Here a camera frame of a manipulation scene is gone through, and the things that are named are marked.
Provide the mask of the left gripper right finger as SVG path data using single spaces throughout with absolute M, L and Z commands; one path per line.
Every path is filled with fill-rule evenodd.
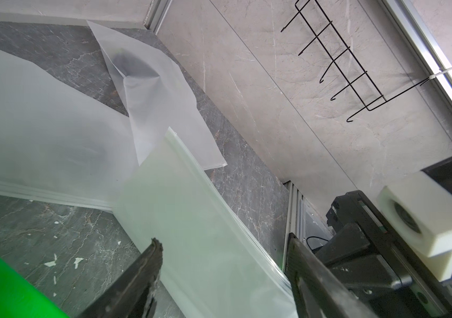
M 284 274 L 299 317 L 375 317 L 293 233 L 288 235 Z

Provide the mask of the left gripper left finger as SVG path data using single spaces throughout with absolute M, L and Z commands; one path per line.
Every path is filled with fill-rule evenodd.
M 163 263 L 162 244 L 151 244 L 80 317 L 153 317 Z

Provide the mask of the clear zip-top bag stack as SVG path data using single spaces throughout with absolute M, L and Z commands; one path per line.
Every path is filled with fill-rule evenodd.
M 173 130 L 113 214 L 137 248 L 163 248 L 161 281 L 186 317 L 296 317 L 288 279 Z

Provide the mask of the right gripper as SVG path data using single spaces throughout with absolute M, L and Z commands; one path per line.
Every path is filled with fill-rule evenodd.
M 378 317 L 452 317 L 452 295 L 361 191 L 334 199 L 317 258 Z

